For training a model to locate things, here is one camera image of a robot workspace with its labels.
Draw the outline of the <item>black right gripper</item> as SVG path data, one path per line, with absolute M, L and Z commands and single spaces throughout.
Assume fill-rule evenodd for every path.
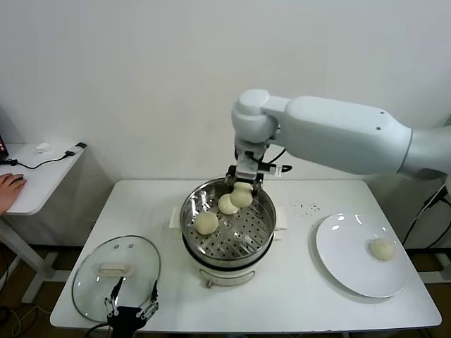
M 257 196 L 263 188 L 263 180 L 256 180 L 259 163 L 264 151 L 235 151 L 236 164 L 230 165 L 225 174 L 227 193 L 234 190 L 235 181 L 252 182 L 252 196 Z

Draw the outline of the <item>person's bare hand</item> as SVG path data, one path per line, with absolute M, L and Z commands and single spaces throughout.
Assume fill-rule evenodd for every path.
M 0 177 L 0 214 L 4 215 L 15 203 L 27 180 L 23 174 L 6 173 Z

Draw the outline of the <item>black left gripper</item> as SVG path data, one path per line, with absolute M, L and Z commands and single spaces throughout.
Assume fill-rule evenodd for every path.
M 147 320 L 158 311 L 157 281 L 154 282 L 150 297 L 144 302 L 141 309 L 135 307 L 119 306 L 117 298 L 121 290 L 123 277 L 113 287 L 110 295 L 104 299 L 107 312 L 107 323 L 112 329 L 111 338 L 133 338 L 136 331 L 143 328 Z

